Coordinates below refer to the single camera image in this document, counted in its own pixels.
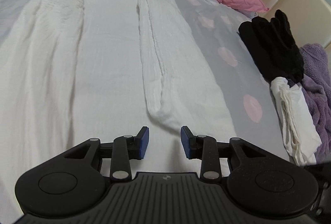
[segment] gray bedspread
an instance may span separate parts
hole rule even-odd
[[[0,0],[0,44],[28,1]],[[237,135],[288,160],[269,85],[237,33],[249,19],[216,0],[175,1],[223,91]]]

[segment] white cloth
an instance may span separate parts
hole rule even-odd
[[[147,111],[138,0],[84,2],[84,30],[79,44],[73,105],[73,144],[92,136],[104,143],[110,142],[120,135],[135,135],[142,126],[148,126],[150,142],[144,160],[131,161],[133,175],[136,171],[199,174],[201,161],[186,159],[179,129],[174,131],[168,127],[171,125],[153,119]],[[205,59],[198,58],[195,64],[201,66],[201,61]],[[196,124],[199,123],[201,129],[206,125],[204,118]],[[186,124],[192,127],[191,121]],[[223,132],[214,129],[212,133],[216,140],[228,142]],[[109,164],[109,160],[104,160],[102,174],[109,175]],[[222,174],[228,175],[226,160],[221,160],[221,167]]]
[[[297,165],[316,164],[314,153],[322,144],[309,113],[301,86],[290,88],[284,77],[271,82],[282,124],[283,142]]]
[[[0,181],[15,205],[19,176],[63,152],[72,135],[83,18],[84,0],[30,0],[0,48]]]
[[[13,145],[6,145],[8,150],[14,151],[10,154],[5,152],[6,159],[13,157],[13,161],[1,164],[7,170],[14,169],[14,174],[5,176],[6,180],[11,179],[6,184],[6,189],[11,191],[11,199],[14,200],[14,184],[20,174],[64,151],[66,147],[91,137],[98,137],[103,143],[111,142],[121,135],[135,135],[142,126],[150,128],[150,142],[145,159],[131,161],[133,175],[136,171],[199,173],[201,161],[185,157],[178,134],[181,125],[188,125],[195,134],[212,135],[218,141],[228,141],[235,136],[235,132],[221,89],[174,0],[158,0],[163,7],[172,8],[164,10],[163,14],[154,14],[160,12],[158,2],[148,0],[152,1],[149,15],[152,18],[161,16],[156,21],[151,20],[155,40],[159,41],[159,56],[177,53],[173,58],[175,62],[168,60],[168,54],[163,62],[167,75],[175,78],[174,88],[165,84],[163,89],[164,96],[168,98],[163,96],[162,102],[165,107],[171,108],[165,114],[167,120],[153,113],[151,117],[146,106],[147,99],[150,103],[150,92],[144,91],[144,85],[148,86],[145,90],[149,91],[153,91],[155,86],[151,77],[145,76],[146,80],[143,80],[143,65],[155,64],[154,58],[147,59],[141,54],[141,48],[146,49],[150,45],[140,44],[144,41],[140,34],[144,37],[147,34],[145,29],[139,32],[139,20],[146,19],[142,13],[146,6],[138,6],[138,0],[72,1],[31,0],[13,28],[15,33],[12,32],[5,42],[7,47],[10,47],[9,42],[15,43],[19,55],[26,47],[31,48],[28,54],[24,54],[24,61],[12,60],[6,67],[9,73],[16,70],[15,66],[20,67],[17,71],[20,75],[11,76],[10,79],[17,83],[16,79],[19,78],[20,82],[22,77],[24,82],[22,87],[15,88],[13,92],[6,90],[10,93],[7,102],[19,101],[11,105],[15,110],[6,119],[8,122],[16,120],[22,128],[15,134],[5,135],[5,132],[1,132],[8,142],[11,137],[15,138]],[[44,10],[44,5],[49,7],[47,14],[39,10]],[[34,9],[38,10],[36,15],[31,11]],[[32,22],[25,23],[21,17]],[[168,29],[165,32],[170,34],[167,42],[158,39],[164,38],[160,35],[161,28],[157,29],[159,22]],[[13,42],[15,37],[24,34],[34,38],[21,38]],[[176,50],[178,42],[182,43],[182,48]],[[25,78],[24,70],[35,67],[38,68],[33,69],[33,77]],[[169,72],[174,68],[175,74]],[[182,83],[178,80],[179,76],[183,78]],[[33,87],[26,87],[25,81]],[[30,93],[34,96],[32,100],[18,98],[20,95],[29,96]],[[23,128],[27,120],[34,129]],[[19,145],[24,145],[24,148],[18,149]],[[226,162],[222,160],[221,164],[223,176],[228,175]],[[109,168],[110,161],[105,160],[102,174],[109,175]]]
[[[174,0],[139,0],[147,109],[161,124],[194,134],[236,136],[223,93]]]

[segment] black object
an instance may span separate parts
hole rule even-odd
[[[243,22],[239,34],[252,55],[262,76],[271,82],[285,77],[298,83],[303,79],[303,58],[290,30],[287,16],[277,10],[275,18],[267,21],[255,17]]]
[[[91,138],[27,171],[15,193],[25,215],[17,224],[72,223],[330,223],[331,163],[297,167],[240,138],[219,143],[194,136],[181,141],[196,173],[137,173],[129,159],[142,159],[148,128],[100,144]],[[99,173],[112,158],[110,177]],[[219,158],[230,175],[222,177]]]

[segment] blue gripper pad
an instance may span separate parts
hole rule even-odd
[[[186,134],[183,127],[180,129],[180,140],[182,141],[182,146],[185,151],[185,155],[189,159],[191,156],[190,142],[189,142],[189,137]]]
[[[141,141],[140,141],[140,148],[139,148],[139,157],[144,158],[145,152],[149,142],[149,128],[146,129],[145,133],[143,134]]]

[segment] bed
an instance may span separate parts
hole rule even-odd
[[[8,36],[12,25],[28,1],[0,0],[0,43]],[[272,12],[278,6],[284,12],[288,12],[287,9],[290,12],[291,8],[287,7],[289,1],[263,1],[272,7],[271,11],[266,14],[267,18],[273,16]],[[216,0],[175,0],[175,2],[189,24],[195,42],[224,94],[237,136],[290,161],[283,146],[279,119],[269,85],[262,78],[237,33],[239,25],[249,18],[219,4]],[[323,26],[319,39],[316,40],[313,36],[313,40],[307,42],[320,42],[325,47],[331,42],[331,35],[327,33],[326,26],[327,23],[331,23],[330,10],[328,5],[322,6],[320,12],[327,15],[324,16],[323,23],[321,22]],[[298,45],[303,45],[302,42],[300,39]],[[149,147],[143,161],[132,161],[133,175],[136,171],[199,173],[200,161],[186,159],[180,137],[176,132],[162,128],[147,115],[140,125],[130,124],[130,116],[134,115],[126,113],[126,111],[121,111],[115,116],[112,112],[113,101],[109,92],[95,91],[98,87],[107,88],[105,80],[94,79],[93,74],[89,72],[91,69],[97,70],[100,76],[105,76],[108,72],[107,65],[102,62],[107,60],[107,53],[110,51],[107,48],[98,49],[102,49],[102,53],[90,53],[89,57],[86,57],[88,55],[86,50],[92,52],[94,50],[92,45],[89,48],[85,47],[85,51],[81,51],[82,48],[78,49],[77,65],[81,63],[78,71],[86,76],[76,78],[73,101],[74,131],[67,141],[67,148],[90,137],[98,137],[103,143],[110,142],[120,135],[134,135],[143,125],[147,125],[150,128]],[[128,83],[128,87],[134,87],[134,84]],[[6,111],[3,102],[0,103],[0,109],[2,113]],[[120,127],[114,128],[115,121],[121,123]],[[2,143],[1,149],[3,150],[5,147],[5,143]],[[1,156],[1,162],[8,164],[10,160]],[[102,173],[107,174],[108,166],[109,162],[105,161]],[[21,215],[18,205],[13,201],[13,191],[9,193],[0,182],[0,195],[2,197],[0,222],[2,224],[12,223]]]

